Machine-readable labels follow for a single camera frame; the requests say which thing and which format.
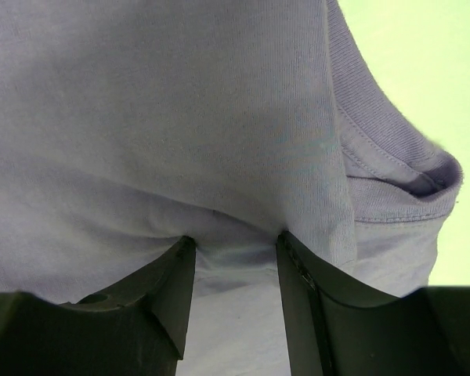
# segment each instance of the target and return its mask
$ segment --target t-shirt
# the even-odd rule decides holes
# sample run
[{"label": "t-shirt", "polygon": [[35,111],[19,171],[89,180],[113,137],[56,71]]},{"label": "t-shirt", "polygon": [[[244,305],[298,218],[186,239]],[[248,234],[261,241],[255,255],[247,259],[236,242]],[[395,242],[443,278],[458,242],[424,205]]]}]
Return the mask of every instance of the t-shirt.
[{"label": "t-shirt", "polygon": [[178,376],[288,376],[275,243],[425,286],[463,181],[337,0],[0,1],[0,291],[77,302],[182,235]]}]

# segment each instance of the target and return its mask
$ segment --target light green background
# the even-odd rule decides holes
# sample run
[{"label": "light green background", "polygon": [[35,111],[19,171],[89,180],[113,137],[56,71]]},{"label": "light green background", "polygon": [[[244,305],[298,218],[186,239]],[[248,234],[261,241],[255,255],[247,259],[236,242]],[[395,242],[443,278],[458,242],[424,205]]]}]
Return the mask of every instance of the light green background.
[{"label": "light green background", "polygon": [[386,95],[465,170],[430,284],[470,285],[470,0],[339,4]]}]

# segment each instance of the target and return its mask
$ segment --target black plastic part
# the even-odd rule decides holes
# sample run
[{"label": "black plastic part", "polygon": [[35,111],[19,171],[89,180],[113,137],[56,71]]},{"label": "black plastic part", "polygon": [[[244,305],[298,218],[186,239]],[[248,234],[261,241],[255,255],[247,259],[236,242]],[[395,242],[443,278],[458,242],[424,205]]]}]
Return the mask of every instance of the black plastic part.
[{"label": "black plastic part", "polygon": [[470,287],[396,298],[289,232],[277,241],[277,260],[293,376],[470,376]]},{"label": "black plastic part", "polygon": [[193,239],[77,304],[0,294],[0,376],[175,375],[195,273]]},{"label": "black plastic part", "polygon": [[[195,249],[182,237],[77,304],[0,294],[0,376],[174,375],[185,349]],[[287,231],[277,261],[292,376],[470,376],[470,287],[387,295]]]}]

